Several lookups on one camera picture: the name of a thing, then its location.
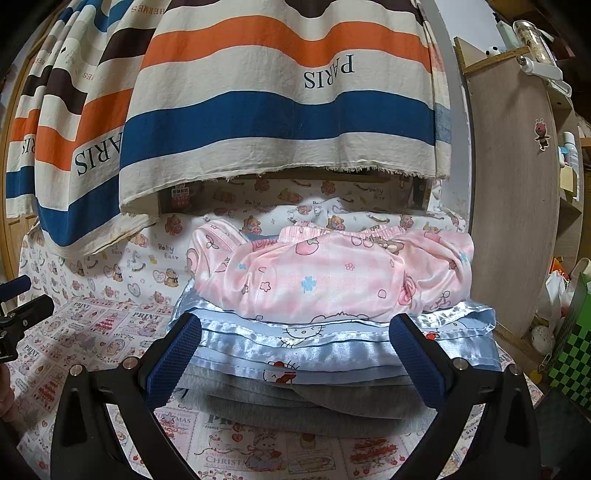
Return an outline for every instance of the striped curtain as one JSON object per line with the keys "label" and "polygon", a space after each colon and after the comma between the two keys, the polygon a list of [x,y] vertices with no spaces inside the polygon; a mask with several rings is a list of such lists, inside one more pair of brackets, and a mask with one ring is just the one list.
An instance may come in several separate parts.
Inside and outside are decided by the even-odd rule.
{"label": "striped curtain", "polygon": [[178,183],[313,166],[446,178],[450,111],[415,0],[83,0],[18,105],[10,216],[89,255]]}

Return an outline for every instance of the blue gripper pad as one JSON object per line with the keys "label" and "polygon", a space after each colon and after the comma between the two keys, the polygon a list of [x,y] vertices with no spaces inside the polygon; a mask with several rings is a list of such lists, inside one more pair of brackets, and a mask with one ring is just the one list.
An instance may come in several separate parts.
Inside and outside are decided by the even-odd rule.
{"label": "blue gripper pad", "polygon": [[[168,335],[174,334],[174,327]],[[148,374],[144,400],[152,410],[163,407],[201,342],[201,321],[195,315],[174,338]]]}
{"label": "blue gripper pad", "polygon": [[425,405],[439,411],[445,403],[445,380],[442,374],[400,316],[390,320],[389,336],[390,343]]}

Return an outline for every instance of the human hand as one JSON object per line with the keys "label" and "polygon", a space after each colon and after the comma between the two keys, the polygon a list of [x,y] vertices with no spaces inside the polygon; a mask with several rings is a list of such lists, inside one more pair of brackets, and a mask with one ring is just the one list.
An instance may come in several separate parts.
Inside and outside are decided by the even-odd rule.
{"label": "human hand", "polygon": [[10,370],[6,364],[0,364],[0,419],[13,421],[18,417],[14,403],[14,392],[10,388]]}

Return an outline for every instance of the patterned tablecloth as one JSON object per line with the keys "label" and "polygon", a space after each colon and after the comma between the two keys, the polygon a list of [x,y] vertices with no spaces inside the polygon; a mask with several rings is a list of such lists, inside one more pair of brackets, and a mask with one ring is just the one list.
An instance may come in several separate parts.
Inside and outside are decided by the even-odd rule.
{"label": "patterned tablecloth", "polygon": [[[152,301],[73,299],[27,331],[19,358],[8,364],[25,433],[18,445],[42,480],[49,479],[51,435],[69,368],[113,368],[126,356],[141,356],[165,335],[170,305]],[[500,351],[504,366],[511,358]],[[541,392],[528,383],[532,400]],[[148,476],[116,407],[109,412],[131,466]],[[389,479],[424,432],[390,438],[337,439],[278,432],[237,424],[187,408],[176,400],[155,411],[164,431],[202,479],[343,480]],[[475,407],[444,474],[464,458],[482,415]]]}

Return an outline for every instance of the dark brown stripe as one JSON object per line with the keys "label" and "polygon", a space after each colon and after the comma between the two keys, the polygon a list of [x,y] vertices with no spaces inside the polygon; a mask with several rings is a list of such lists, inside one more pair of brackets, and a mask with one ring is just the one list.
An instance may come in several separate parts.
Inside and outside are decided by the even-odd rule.
{"label": "dark brown stripe", "polygon": [[49,74],[51,73],[51,68],[51,65],[45,67],[41,72],[40,77],[36,75],[29,75],[27,77],[27,81],[25,82],[25,86],[22,89],[21,95],[28,95],[29,97],[32,97],[35,95],[35,90],[37,90],[37,87],[47,85]]}
{"label": "dark brown stripe", "polygon": [[100,58],[99,65],[107,60],[145,55],[155,31],[155,28],[124,28],[115,32]]}
{"label": "dark brown stripe", "polygon": [[[337,0],[284,0],[290,7],[297,10],[302,17],[318,18],[324,15],[326,9],[332,2]],[[382,5],[387,10],[393,12],[408,12],[414,15],[414,18],[421,25],[423,24],[423,16],[410,0],[365,0],[367,2],[374,2]],[[203,7],[211,5],[219,0],[171,0],[168,10],[177,7]]]}
{"label": "dark brown stripe", "polygon": [[63,100],[70,113],[81,115],[86,101],[86,94],[72,85],[70,73],[64,69],[54,68],[49,75],[46,95],[54,95]]}

